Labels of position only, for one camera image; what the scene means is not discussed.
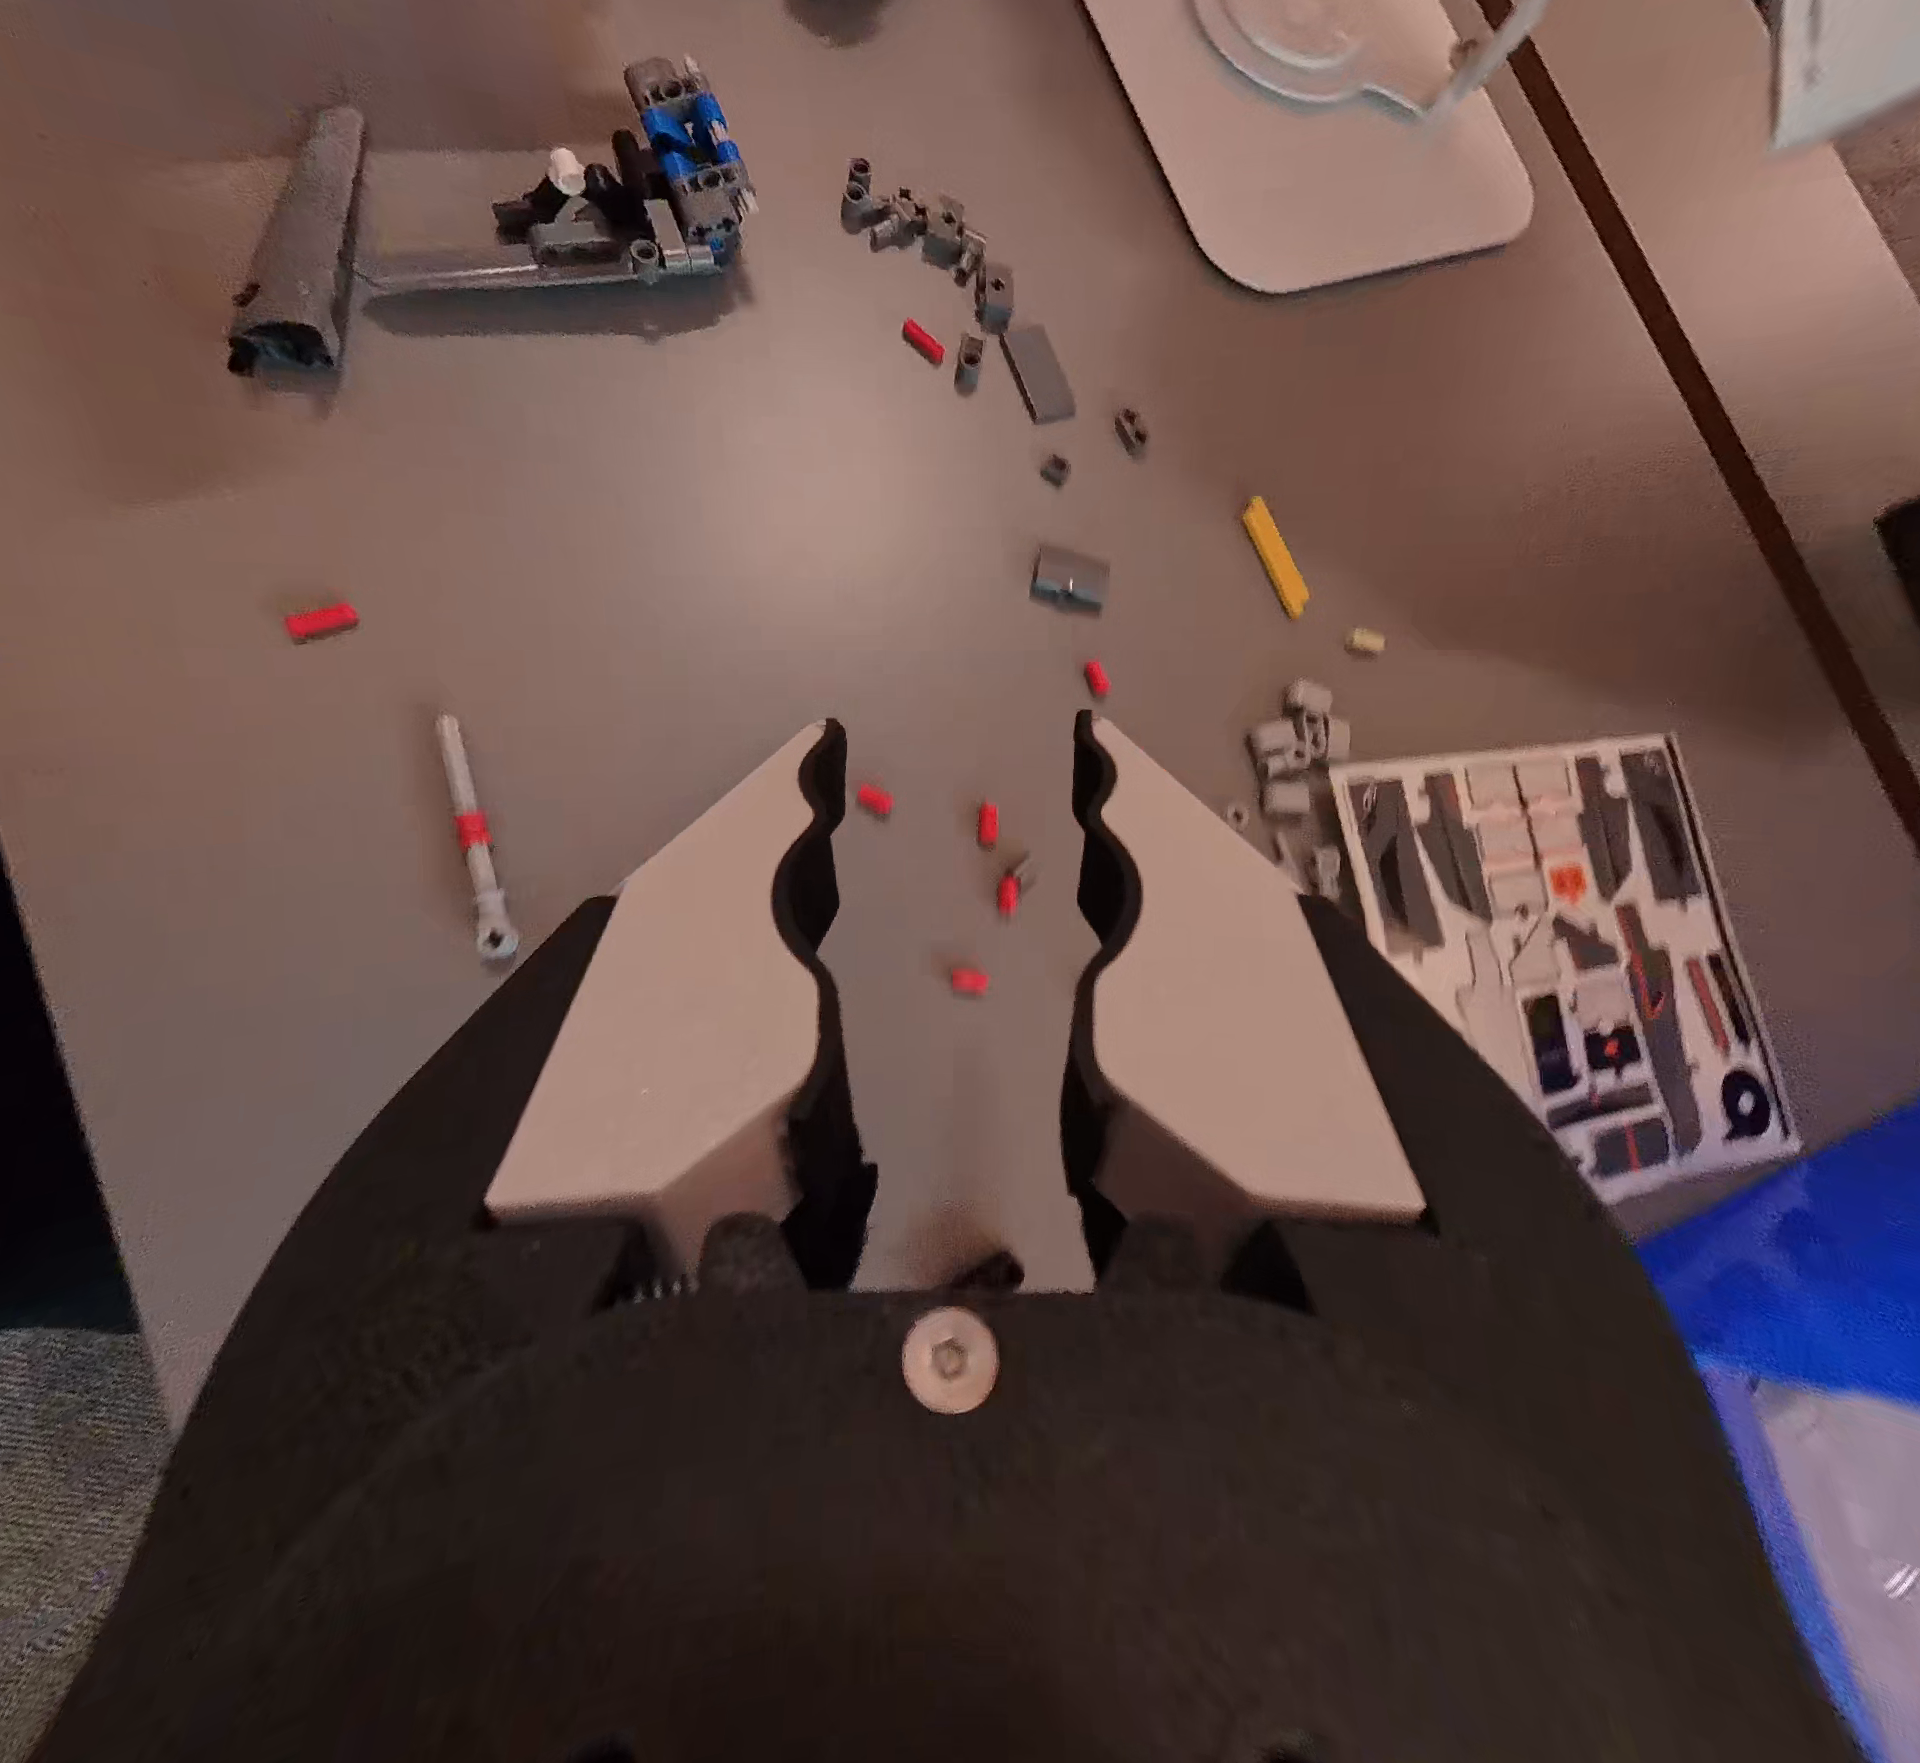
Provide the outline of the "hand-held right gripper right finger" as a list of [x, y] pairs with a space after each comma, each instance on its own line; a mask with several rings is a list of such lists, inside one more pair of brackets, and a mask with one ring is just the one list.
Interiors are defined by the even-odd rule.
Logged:
[[1089, 1248], [1130, 1222], [1234, 1248], [1258, 1222], [1416, 1222], [1428, 1201], [1309, 902], [1110, 719], [1075, 716], [1069, 1196]]

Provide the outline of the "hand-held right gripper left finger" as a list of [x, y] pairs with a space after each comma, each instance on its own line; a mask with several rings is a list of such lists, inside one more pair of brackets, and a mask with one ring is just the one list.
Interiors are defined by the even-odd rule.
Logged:
[[798, 1222], [851, 1181], [820, 945], [844, 730], [802, 726], [617, 888], [484, 1207], [495, 1222]]

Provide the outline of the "long grey lego axle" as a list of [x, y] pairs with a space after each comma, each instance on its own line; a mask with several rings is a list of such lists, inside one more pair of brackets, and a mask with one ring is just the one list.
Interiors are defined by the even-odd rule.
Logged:
[[[476, 791], [470, 759], [467, 759], [463, 728], [459, 720], [451, 716], [450, 713], [442, 713], [436, 719], [436, 742], [437, 742], [442, 769], [443, 769], [443, 777], [447, 784], [451, 816], [458, 810], [471, 810], [471, 809], [484, 810]], [[467, 889], [471, 896], [471, 914], [473, 914], [473, 897], [477, 892], [488, 892], [488, 889], [504, 892], [504, 888], [497, 882], [491, 845], [476, 847], [467, 851], [459, 849], [459, 853], [467, 874]]]

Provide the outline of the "grey blue lego wing assembly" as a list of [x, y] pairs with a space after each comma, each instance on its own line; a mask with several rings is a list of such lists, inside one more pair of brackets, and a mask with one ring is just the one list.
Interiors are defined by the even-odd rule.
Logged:
[[540, 180], [491, 206], [491, 243], [363, 262], [370, 296], [643, 287], [708, 281], [738, 260], [758, 211], [753, 175], [695, 56], [624, 67], [634, 119], [610, 160], [557, 146]]

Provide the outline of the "dark grey tapered lego panel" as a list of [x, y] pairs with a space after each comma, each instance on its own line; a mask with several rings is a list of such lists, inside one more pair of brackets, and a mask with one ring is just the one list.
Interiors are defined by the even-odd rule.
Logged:
[[330, 373], [349, 328], [366, 122], [349, 104], [308, 124], [231, 301], [227, 371]]

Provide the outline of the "lego sticker sheet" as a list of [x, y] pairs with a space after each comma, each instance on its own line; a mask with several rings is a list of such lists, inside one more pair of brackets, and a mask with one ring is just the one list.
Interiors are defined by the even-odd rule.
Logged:
[[1680, 742], [1330, 769], [1359, 919], [1603, 1202], [1803, 1148]]

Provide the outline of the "scattered small red lego bushes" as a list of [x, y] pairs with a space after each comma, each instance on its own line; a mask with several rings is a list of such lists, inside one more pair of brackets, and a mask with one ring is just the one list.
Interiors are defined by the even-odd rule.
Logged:
[[[1110, 695], [1111, 679], [1099, 659], [1086, 659], [1083, 664], [1083, 679], [1089, 695], [1096, 704]], [[852, 788], [852, 805], [863, 814], [887, 821], [894, 814], [895, 796], [876, 783], [860, 783]], [[1001, 814], [997, 801], [990, 796], [982, 796], [975, 802], [972, 841], [973, 847], [987, 856], [1001, 853]], [[1019, 915], [1022, 896], [1028, 892], [1028, 871], [1030, 862], [1027, 856], [1009, 856], [1009, 862], [995, 871], [995, 911], [1001, 922], [1011, 922]], [[990, 991], [990, 974], [982, 966], [961, 961], [947, 966], [947, 986], [953, 996], [979, 1000]]]

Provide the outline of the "yellow lego axle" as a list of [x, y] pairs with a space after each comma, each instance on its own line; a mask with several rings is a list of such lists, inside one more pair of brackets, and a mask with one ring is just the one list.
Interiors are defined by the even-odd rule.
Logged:
[[1309, 609], [1311, 589], [1295, 553], [1288, 549], [1271, 507], [1252, 497], [1243, 505], [1241, 526], [1260, 559], [1260, 571], [1267, 576], [1282, 613], [1298, 622]]

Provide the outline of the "dark grey flat lego tile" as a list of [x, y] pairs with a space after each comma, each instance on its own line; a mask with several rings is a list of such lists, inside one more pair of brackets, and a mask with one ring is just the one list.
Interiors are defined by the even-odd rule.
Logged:
[[1011, 323], [1001, 333], [1001, 346], [1034, 428], [1060, 425], [1077, 415], [1067, 370], [1044, 324]]

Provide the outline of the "pile of light grey connectors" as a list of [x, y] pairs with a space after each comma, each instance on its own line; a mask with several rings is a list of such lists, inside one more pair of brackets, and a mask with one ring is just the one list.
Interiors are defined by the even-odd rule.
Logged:
[[1333, 802], [1333, 778], [1352, 754], [1352, 728], [1330, 686], [1311, 676], [1290, 679], [1279, 711], [1245, 737], [1255, 795], [1232, 801], [1222, 814], [1260, 841], [1282, 876], [1309, 897], [1334, 903], [1347, 885], [1347, 856]]

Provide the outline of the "blue plastic bin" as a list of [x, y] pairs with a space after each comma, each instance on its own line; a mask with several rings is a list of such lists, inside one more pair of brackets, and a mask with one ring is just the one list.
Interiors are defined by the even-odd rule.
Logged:
[[1726, 1371], [1917, 1412], [1915, 1104], [1648, 1238], [1642, 1262], [1715, 1409]]

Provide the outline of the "cluster of dark grey pieces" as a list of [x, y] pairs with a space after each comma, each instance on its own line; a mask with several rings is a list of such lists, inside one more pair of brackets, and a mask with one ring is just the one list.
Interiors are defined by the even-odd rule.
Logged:
[[868, 158], [852, 156], [839, 216], [843, 229], [865, 238], [872, 252], [917, 252], [942, 270], [970, 296], [979, 333], [1001, 336], [1011, 330], [1019, 308], [1014, 270], [992, 255], [958, 197], [889, 186]]

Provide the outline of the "white metal stand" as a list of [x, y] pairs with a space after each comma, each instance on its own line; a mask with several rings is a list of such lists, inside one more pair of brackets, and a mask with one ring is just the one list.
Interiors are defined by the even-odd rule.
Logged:
[[1490, 101], [1549, 0], [1081, 0], [1202, 257], [1268, 296], [1518, 240], [1532, 184]]

